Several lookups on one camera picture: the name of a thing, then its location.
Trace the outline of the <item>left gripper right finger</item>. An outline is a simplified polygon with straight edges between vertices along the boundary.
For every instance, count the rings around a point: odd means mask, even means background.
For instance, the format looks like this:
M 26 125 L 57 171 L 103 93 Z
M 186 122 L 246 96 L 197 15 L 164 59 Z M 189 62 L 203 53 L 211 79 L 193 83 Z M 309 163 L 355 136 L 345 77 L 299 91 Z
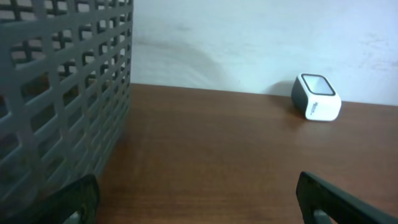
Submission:
M 331 183 L 303 171 L 296 186 L 302 218 L 309 223 L 397 223 L 397 218 L 384 213 L 339 189 Z

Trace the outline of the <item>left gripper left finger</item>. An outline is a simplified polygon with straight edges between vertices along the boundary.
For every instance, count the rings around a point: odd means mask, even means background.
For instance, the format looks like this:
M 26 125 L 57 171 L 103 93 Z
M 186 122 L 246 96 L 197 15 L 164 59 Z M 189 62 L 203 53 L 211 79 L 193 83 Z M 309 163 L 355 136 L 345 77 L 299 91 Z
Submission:
M 1 220 L 1 224 L 65 223 L 74 214 L 77 223 L 95 223 L 100 204 L 96 176 L 87 174 L 66 187 Z

